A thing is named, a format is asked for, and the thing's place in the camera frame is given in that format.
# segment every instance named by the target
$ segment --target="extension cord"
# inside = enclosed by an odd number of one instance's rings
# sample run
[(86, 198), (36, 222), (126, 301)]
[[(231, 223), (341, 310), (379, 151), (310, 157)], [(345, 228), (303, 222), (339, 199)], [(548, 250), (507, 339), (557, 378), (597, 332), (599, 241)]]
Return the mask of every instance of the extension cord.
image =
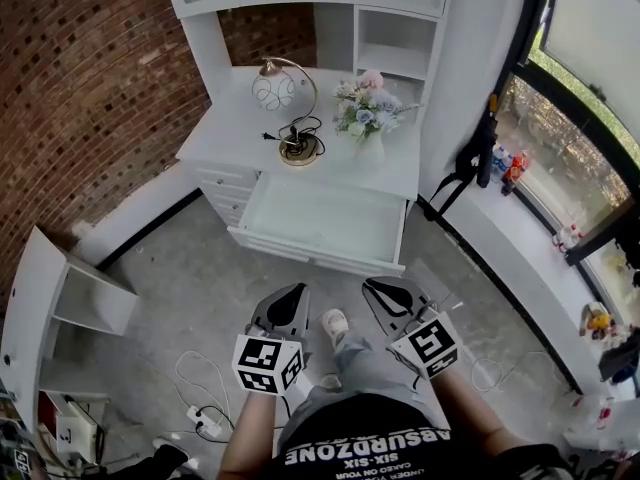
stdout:
[(216, 438), (222, 433), (222, 427), (195, 405), (192, 405), (187, 411), (187, 418), (193, 421), (196, 425), (200, 425), (202, 432), (206, 432), (212, 438)]

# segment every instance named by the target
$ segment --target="desk lamp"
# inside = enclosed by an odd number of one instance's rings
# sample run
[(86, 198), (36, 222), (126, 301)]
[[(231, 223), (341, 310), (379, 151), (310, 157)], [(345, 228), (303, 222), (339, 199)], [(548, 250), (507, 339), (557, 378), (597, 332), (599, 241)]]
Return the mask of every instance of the desk lamp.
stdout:
[[(315, 136), (315, 131), (320, 128), (320, 120), (311, 115), (318, 101), (316, 83), (309, 73), (295, 62), (282, 57), (263, 57), (263, 60), (265, 61), (264, 65), (260, 68), (260, 74), (253, 82), (252, 92), (261, 106), (267, 110), (286, 107), (291, 103), (295, 92), (293, 80), (276, 62), (299, 69), (311, 82), (311, 87), (313, 87), (313, 105), (311, 109), (304, 116), (297, 117), (288, 125), (280, 128), (277, 137), (280, 140), (280, 147), (278, 148), (280, 157), (285, 163), (296, 166), (308, 165), (317, 156), (324, 153), (324, 147), (322, 151), (318, 152), (319, 144), (322, 141)], [(318, 121), (318, 126), (307, 127), (299, 131), (296, 125), (303, 123), (308, 118)], [(282, 132), (285, 130), (288, 130), (289, 133), (283, 136)]]

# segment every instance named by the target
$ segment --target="black pants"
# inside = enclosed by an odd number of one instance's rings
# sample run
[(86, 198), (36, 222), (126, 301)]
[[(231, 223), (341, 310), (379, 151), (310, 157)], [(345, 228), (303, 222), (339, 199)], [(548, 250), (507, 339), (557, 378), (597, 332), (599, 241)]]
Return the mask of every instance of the black pants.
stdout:
[[(108, 476), (109, 480), (167, 480), (177, 467), (187, 462), (188, 457), (173, 446), (161, 446), (153, 457), (138, 462), (135, 466), (122, 469)], [(200, 480), (195, 475), (180, 478)]]

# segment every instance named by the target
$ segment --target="lamp arm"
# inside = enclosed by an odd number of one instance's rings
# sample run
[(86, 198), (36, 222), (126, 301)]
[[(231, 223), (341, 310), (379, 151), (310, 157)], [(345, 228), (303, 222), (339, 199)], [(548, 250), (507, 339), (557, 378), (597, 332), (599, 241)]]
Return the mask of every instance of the lamp arm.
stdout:
[(316, 86), (316, 83), (313, 81), (313, 78), (311, 78), (311, 75), (300, 64), (296, 64), (295, 62), (292, 62), (289, 59), (284, 59), (282, 57), (263, 57), (262, 60), (271, 60), (271, 61), (276, 60), (278, 62), (282, 62), (283, 64), (287, 64), (289, 66), (293, 66), (294, 68), (298, 68), (309, 79), (309, 82), (311, 82), (311, 86), (313, 87), (313, 105), (311, 106), (311, 110), (309, 110), (309, 112), (307, 112), (305, 116), (298, 117), (291, 124), (293, 125), (297, 122), (304, 121), (307, 117), (311, 115), (313, 110), (316, 108), (316, 103), (318, 101), (318, 87)]

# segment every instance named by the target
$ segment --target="pink flower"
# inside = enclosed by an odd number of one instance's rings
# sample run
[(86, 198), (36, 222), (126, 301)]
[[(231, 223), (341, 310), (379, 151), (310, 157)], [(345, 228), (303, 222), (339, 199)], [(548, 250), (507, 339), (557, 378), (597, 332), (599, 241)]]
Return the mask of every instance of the pink flower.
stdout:
[(358, 85), (366, 89), (380, 89), (384, 84), (384, 78), (379, 71), (368, 69), (358, 77)]

